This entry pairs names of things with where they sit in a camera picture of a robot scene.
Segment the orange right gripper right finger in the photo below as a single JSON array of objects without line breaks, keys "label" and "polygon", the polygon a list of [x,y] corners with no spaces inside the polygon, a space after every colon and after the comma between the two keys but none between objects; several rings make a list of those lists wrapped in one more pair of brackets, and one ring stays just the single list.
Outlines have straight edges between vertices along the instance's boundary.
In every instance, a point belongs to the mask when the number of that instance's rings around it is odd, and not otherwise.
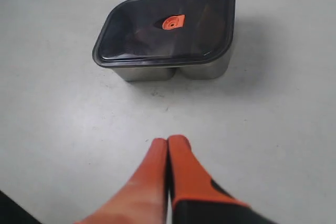
[{"label": "orange right gripper right finger", "polygon": [[270,223],[214,181],[192,152],[189,140],[167,140],[173,223]]}]

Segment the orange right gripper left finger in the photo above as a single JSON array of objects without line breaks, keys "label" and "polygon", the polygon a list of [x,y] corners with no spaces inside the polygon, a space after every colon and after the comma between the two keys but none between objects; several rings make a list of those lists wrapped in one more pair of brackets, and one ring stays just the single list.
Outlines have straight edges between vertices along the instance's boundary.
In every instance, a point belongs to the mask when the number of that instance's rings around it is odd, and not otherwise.
[{"label": "orange right gripper left finger", "polygon": [[79,223],[166,223],[167,140],[156,138],[125,185]]}]

